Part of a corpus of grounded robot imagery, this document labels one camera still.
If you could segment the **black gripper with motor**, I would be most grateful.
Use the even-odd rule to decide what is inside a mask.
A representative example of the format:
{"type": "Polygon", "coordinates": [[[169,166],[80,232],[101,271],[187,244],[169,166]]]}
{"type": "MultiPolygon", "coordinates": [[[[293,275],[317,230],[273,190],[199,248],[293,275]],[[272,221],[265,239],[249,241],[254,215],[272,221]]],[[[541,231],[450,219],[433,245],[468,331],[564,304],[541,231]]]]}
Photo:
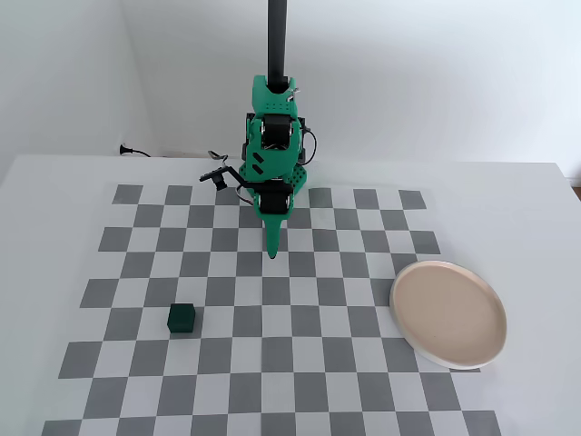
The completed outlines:
{"type": "Polygon", "coordinates": [[[294,188],[283,180],[268,180],[251,183],[251,189],[258,197],[258,211],[265,213],[262,220],[266,229],[267,254],[274,259],[279,250],[282,222],[288,219],[286,213],[291,208],[294,188]]]}

